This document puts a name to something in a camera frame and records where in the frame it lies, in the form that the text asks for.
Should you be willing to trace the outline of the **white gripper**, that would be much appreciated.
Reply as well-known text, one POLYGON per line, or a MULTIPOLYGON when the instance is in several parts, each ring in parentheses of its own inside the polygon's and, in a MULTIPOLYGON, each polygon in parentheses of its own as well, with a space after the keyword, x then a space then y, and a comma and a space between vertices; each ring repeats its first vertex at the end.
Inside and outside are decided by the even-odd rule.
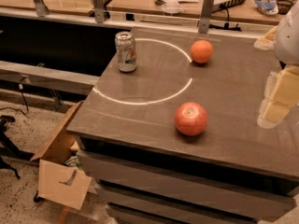
POLYGON ((299 103, 299 1, 279 22, 278 27, 274 26, 255 41, 254 47, 274 49, 279 61, 291 64, 279 73, 271 72, 266 81, 257 123, 262 128, 272 129, 299 103))

